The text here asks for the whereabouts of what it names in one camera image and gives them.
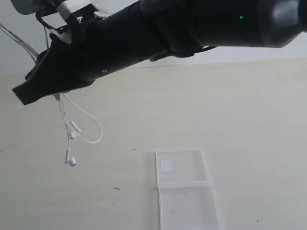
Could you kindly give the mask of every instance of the clear plastic box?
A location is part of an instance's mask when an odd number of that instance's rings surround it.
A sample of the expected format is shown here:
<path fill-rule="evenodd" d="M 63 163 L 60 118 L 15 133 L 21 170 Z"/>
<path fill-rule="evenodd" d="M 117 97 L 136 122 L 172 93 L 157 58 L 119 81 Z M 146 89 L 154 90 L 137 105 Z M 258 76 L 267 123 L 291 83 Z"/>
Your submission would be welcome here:
<path fill-rule="evenodd" d="M 224 230 L 202 148 L 156 149 L 161 230 Z"/>

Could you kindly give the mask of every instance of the small white label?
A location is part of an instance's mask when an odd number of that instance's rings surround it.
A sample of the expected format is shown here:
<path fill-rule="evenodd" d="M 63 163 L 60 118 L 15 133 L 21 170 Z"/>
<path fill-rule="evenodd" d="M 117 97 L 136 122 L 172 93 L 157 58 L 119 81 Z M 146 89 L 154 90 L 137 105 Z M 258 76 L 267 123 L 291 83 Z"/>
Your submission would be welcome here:
<path fill-rule="evenodd" d="M 171 173 L 173 171 L 173 162 L 171 160 L 161 160 L 161 172 Z"/>

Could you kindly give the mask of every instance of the robotic arm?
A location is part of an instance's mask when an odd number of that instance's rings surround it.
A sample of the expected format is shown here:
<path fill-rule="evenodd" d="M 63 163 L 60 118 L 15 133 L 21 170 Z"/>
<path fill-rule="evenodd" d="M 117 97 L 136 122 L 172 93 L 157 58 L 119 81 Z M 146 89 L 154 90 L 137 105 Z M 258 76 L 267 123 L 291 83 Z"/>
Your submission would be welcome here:
<path fill-rule="evenodd" d="M 307 31 L 307 0 L 140 0 L 101 17 L 89 0 L 11 0 L 50 30 L 26 81 L 13 89 L 23 104 L 91 85 L 150 59 L 191 57 L 217 46 L 283 47 Z M 52 28 L 43 17 L 59 13 Z"/>

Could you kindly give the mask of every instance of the white earphones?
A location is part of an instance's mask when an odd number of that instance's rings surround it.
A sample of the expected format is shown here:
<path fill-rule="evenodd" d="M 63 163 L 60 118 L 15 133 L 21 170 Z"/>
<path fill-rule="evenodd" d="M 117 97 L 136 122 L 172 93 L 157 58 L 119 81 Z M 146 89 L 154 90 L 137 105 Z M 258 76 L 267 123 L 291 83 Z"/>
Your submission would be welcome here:
<path fill-rule="evenodd" d="M 76 159 L 74 157 L 70 158 L 70 152 L 71 149 L 68 148 L 66 150 L 66 158 L 65 158 L 65 164 L 69 164 L 71 167 L 76 166 Z"/>

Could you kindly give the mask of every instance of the white wall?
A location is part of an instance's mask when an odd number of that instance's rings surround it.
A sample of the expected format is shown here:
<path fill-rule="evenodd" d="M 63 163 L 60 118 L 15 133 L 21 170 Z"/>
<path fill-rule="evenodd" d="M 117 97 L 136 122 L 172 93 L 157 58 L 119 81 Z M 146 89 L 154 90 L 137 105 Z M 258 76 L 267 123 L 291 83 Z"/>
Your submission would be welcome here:
<path fill-rule="evenodd" d="M 116 12 L 134 0 L 93 0 L 110 12 Z M 59 16 L 51 16 L 48 21 L 54 26 L 62 25 Z M 38 51 L 45 49 L 44 32 L 34 15 L 19 15 L 10 0 L 0 2 L 0 22 L 18 34 Z M 198 54 L 191 58 L 166 58 L 155 63 L 143 62 L 136 67 L 176 66 L 204 63 L 225 63 L 238 61 L 305 58 L 307 57 L 307 35 L 299 36 L 292 44 L 282 49 L 220 47 L 217 50 Z M 33 67 L 32 60 L 22 48 L 18 47 L 0 31 L 0 73 L 4 75 L 25 75 Z"/>
<path fill-rule="evenodd" d="M 76 141 L 53 98 L 0 85 L 2 230 L 156 230 L 154 149 L 203 146 L 228 230 L 307 229 L 307 59 L 127 69 L 70 93 L 104 141 Z M 76 115 L 88 134 L 93 125 Z"/>

